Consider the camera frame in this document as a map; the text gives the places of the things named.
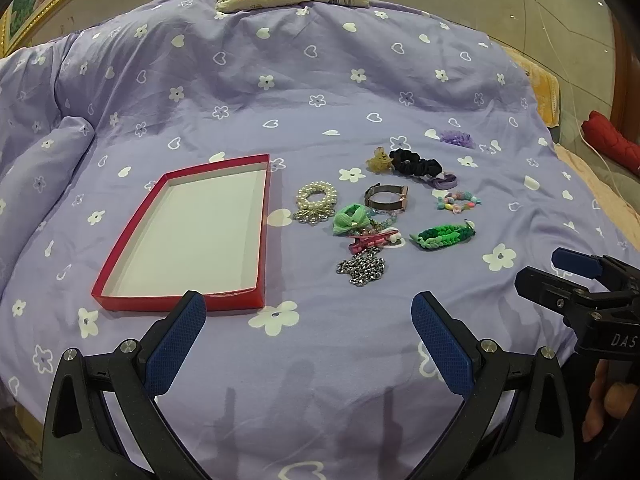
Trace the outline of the right hand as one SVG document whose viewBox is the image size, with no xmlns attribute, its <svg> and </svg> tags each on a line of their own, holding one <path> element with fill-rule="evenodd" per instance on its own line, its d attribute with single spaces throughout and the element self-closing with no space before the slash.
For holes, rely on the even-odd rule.
<svg viewBox="0 0 640 480">
<path fill-rule="evenodd" d="M 609 368 L 610 362 L 600 360 L 594 371 L 593 383 L 589 390 L 590 404 L 582 424 L 582 440 L 585 442 L 600 434 L 605 415 L 623 419 L 638 391 L 636 385 L 608 380 Z"/>
</svg>

